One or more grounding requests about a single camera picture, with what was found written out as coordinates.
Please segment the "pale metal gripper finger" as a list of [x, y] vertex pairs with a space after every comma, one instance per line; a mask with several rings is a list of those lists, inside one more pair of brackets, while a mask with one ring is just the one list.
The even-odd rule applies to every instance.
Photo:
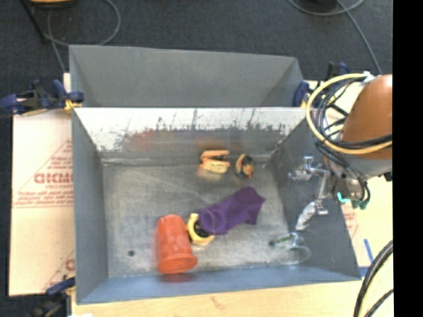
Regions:
[[323, 165], [313, 164], [313, 156], [303, 157], [302, 164], [294, 171], [288, 173], [288, 178], [293, 181], [308, 181], [312, 176], [321, 176], [324, 174]]
[[314, 200], [308, 203], [297, 218], [296, 230], [306, 229], [314, 216], [328, 215], [328, 209], [323, 206], [321, 200]]

